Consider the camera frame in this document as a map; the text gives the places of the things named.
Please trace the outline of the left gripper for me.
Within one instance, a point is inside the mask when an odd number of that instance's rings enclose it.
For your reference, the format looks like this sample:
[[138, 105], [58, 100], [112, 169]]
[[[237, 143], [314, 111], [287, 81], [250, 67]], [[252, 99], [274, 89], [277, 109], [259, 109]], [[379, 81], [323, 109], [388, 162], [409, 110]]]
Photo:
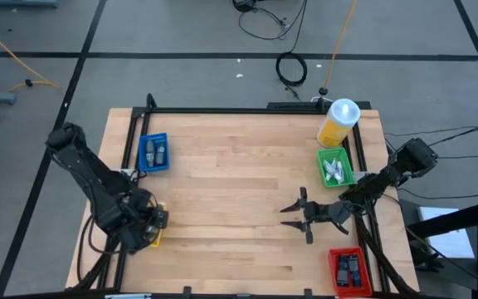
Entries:
[[153, 246], [168, 226], [168, 210], [148, 190], [128, 192], [123, 200], [128, 213], [128, 227], [122, 232], [122, 244], [127, 250], [142, 250]]

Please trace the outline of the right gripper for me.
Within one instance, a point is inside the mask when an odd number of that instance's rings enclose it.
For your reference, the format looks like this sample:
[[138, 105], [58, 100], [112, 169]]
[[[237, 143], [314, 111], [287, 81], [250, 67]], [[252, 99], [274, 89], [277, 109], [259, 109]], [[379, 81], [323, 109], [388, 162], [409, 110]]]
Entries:
[[300, 187], [300, 198], [290, 206], [283, 208], [281, 212], [294, 212], [301, 209], [303, 210], [304, 222], [283, 221], [281, 224], [303, 231], [307, 244], [314, 242], [310, 227], [312, 223], [332, 223], [344, 235], [349, 234], [349, 231], [344, 228], [343, 224], [351, 216], [352, 209], [346, 206], [345, 201], [338, 201], [331, 204], [309, 201], [306, 188]]

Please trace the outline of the dark blue toiletry tube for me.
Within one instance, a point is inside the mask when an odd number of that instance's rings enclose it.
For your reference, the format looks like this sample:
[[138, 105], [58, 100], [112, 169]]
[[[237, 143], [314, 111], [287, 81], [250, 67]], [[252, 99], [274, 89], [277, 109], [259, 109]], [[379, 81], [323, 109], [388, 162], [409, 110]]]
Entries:
[[359, 257], [357, 255], [350, 255], [348, 257], [349, 273], [354, 287], [361, 287], [362, 280], [360, 276]]
[[336, 279], [338, 287], [349, 286], [349, 265], [345, 255], [339, 255]]

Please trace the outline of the blue plastic basket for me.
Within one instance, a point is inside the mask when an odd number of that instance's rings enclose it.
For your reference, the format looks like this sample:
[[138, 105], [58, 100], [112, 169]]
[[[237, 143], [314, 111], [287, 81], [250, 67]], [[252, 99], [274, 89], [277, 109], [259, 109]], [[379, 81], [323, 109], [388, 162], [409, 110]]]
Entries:
[[[163, 165], [156, 165], [153, 168], [148, 168], [145, 159], [145, 145], [147, 140], [154, 142], [155, 150], [160, 143], [165, 144], [165, 162]], [[158, 133], [154, 135], [142, 135], [139, 137], [139, 169], [146, 173], [157, 172], [169, 169], [169, 151], [168, 151], [168, 136], [166, 133]]]

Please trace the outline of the green plastic basket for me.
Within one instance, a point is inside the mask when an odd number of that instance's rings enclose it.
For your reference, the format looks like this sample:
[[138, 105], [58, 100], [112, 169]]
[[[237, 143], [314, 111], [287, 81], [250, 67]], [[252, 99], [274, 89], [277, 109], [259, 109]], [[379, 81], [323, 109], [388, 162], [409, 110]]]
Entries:
[[[319, 171], [321, 175], [321, 181], [326, 188], [335, 188], [348, 186], [355, 183], [354, 172], [352, 165], [349, 162], [349, 157], [344, 148], [331, 148], [322, 149], [317, 153], [317, 160], [319, 165]], [[338, 182], [334, 176], [326, 174], [323, 161], [327, 160], [330, 164], [333, 160], [340, 161], [344, 168], [344, 182]]]

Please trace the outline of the silver aluminium bar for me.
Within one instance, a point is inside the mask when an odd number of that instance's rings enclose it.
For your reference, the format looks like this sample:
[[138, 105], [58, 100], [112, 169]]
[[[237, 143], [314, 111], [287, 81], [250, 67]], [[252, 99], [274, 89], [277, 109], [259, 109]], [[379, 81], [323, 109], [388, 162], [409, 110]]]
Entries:
[[116, 293], [105, 295], [104, 299], [153, 299], [152, 293]]

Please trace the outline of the red plastic basket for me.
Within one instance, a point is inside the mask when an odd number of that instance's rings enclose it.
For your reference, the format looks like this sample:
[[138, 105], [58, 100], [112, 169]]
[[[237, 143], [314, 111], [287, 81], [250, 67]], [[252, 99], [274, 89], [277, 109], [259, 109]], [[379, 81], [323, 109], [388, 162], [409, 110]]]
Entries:
[[[361, 287], [354, 287], [352, 285], [352, 280], [349, 273], [349, 286], [348, 287], [338, 287], [337, 286], [337, 266], [339, 255], [345, 255], [347, 258], [350, 255], [358, 256], [358, 263], [360, 268], [360, 276], [362, 280]], [[327, 253], [327, 260], [329, 263], [329, 270], [332, 277], [332, 282], [334, 286], [335, 294], [338, 297], [349, 298], [349, 297], [370, 297], [373, 294], [373, 288], [368, 276], [368, 268], [363, 256], [363, 250], [359, 247], [356, 248], [335, 248], [330, 249]]]

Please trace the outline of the white canister with yellow label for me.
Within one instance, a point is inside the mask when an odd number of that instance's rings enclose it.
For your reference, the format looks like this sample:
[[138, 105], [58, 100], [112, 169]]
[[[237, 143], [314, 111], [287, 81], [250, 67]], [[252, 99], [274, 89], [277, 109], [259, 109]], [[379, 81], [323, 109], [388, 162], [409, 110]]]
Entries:
[[317, 133], [317, 141], [323, 147], [339, 146], [359, 122], [361, 111], [350, 99], [338, 99], [331, 103]]

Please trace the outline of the white box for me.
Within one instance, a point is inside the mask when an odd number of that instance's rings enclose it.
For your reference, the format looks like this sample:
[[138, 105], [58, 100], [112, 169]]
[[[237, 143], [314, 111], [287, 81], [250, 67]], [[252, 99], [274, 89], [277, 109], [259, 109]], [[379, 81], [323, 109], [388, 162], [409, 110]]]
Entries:
[[[430, 220], [449, 213], [458, 212], [458, 208], [419, 207], [421, 221]], [[429, 244], [449, 258], [470, 258], [475, 255], [468, 234], [464, 228], [427, 238]]]

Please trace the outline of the black beam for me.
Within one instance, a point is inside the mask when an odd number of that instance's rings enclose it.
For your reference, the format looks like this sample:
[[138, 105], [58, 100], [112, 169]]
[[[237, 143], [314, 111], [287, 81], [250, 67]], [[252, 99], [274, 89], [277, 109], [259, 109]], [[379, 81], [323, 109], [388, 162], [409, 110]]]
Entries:
[[410, 236], [410, 239], [415, 239], [416, 237], [427, 238], [477, 225], [478, 204], [469, 208], [460, 209], [454, 213], [448, 213], [436, 218], [410, 224], [406, 227], [406, 231], [415, 234], [415, 237]]

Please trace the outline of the black device on floor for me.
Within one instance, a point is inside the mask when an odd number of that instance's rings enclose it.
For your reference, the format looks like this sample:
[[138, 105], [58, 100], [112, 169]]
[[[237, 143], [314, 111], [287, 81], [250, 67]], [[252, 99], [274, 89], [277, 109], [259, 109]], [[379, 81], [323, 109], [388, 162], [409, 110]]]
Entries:
[[232, 0], [233, 7], [239, 12], [249, 12], [256, 8], [257, 0]]

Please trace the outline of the black aluminium table frame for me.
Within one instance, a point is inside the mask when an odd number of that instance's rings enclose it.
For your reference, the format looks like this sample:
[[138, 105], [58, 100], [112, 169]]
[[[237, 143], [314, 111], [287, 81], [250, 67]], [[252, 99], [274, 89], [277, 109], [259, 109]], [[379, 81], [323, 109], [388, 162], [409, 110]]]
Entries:
[[311, 110], [164, 108], [140, 116], [138, 108], [108, 114], [100, 155], [108, 165], [134, 167], [141, 135], [166, 133], [169, 169], [142, 178], [169, 211], [157, 248], [116, 258], [110, 283], [154, 297], [229, 295], [233, 299], [287, 295], [337, 299], [327, 253], [358, 244], [328, 223], [315, 241], [281, 222], [297, 212], [300, 187], [321, 203], [336, 189], [319, 176], [315, 135], [323, 117]]

